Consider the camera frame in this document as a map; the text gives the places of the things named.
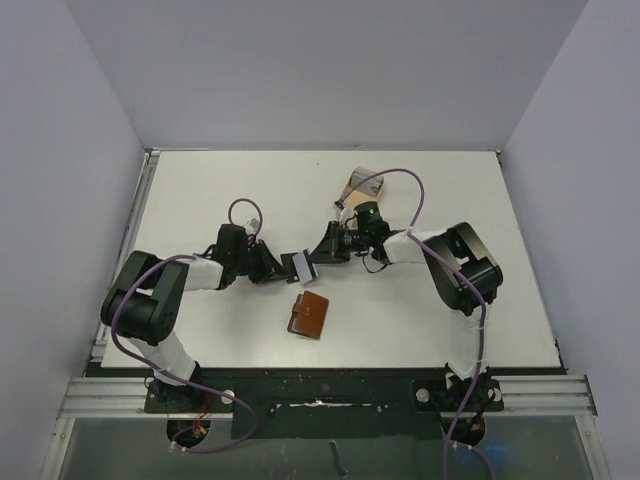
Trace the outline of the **silver striped credit card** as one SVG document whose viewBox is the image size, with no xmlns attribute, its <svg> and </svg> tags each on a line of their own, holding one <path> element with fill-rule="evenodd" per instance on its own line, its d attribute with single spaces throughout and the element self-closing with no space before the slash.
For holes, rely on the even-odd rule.
<svg viewBox="0 0 640 480">
<path fill-rule="evenodd" d="M 306 285 L 317 279 L 318 274 L 307 249 L 294 254 L 292 261 L 298 281 L 302 285 Z"/>
</svg>

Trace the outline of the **brown leather card holder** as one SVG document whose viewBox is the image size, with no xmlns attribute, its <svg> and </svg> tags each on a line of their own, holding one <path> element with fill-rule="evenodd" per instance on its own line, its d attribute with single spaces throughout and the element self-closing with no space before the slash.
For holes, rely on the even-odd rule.
<svg viewBox="0 0 640 480">
<path fill-rule="evenodd" d="M 292 306 L 287 331 L 312 340 L 319 340 L 325 323 L 329 300 L 305 290 Z"/>
</svg>

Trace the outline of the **black credit card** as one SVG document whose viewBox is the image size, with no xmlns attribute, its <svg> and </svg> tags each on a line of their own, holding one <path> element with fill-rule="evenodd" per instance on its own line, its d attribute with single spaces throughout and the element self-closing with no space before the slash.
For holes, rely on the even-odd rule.
<svg viewBox="0 0 640 480">
<path fill-rule="evenodd" d="M 287 274 L 287 283 L 296 283 L 299 281 L 298 273 L 293 260 L 293 257 L 295 255 L 296 253 L 283 253 L 280 255 L 281 263 Z"/>
</svg>

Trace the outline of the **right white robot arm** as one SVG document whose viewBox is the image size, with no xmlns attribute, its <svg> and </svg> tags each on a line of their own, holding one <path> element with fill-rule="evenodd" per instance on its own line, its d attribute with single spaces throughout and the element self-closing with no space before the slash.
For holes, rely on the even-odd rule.
<svg viewBox="0 0 640 480">
<path fill-rule="evenodd" d="M 451 349 L 446 367 L 456 376 L 445 384 L 448 402 L 469 408 L 481 396 L 477 381 L 487 368 L 488 308 L 504 281 L 501 267 L 467 222 L 435 233 L 393 229 L 378 203 L 351 209 L 337 201 L 337 218 L 328 223 L 310 254 L 315 264 L 343 264 L 353 256 L 370 257 L 382 268 L 425 265 L 440 299 L 453 312 Z"/>
</svg>

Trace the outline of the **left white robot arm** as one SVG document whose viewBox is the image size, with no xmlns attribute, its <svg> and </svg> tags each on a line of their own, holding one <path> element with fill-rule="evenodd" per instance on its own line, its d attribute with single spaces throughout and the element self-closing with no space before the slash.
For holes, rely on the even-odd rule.
<svg viewBox="0 0 640 480">
<path fill-rule="evenodd" d="M 198 363 L 185 350 L 175 324 L 183 295 L 222 291 L 237 278 L 255 285 L 285 280 L 288 272 L 254 231 L 233 224 L 219 228 L 216 242 L 202 253 L 161 259 L 132 252 L 111 286 L 100 317 L 113 344 L 170 385 L 168 399 L 180 410 L 200 405 L 204 387 L 196 380 Z"/>
</svg>

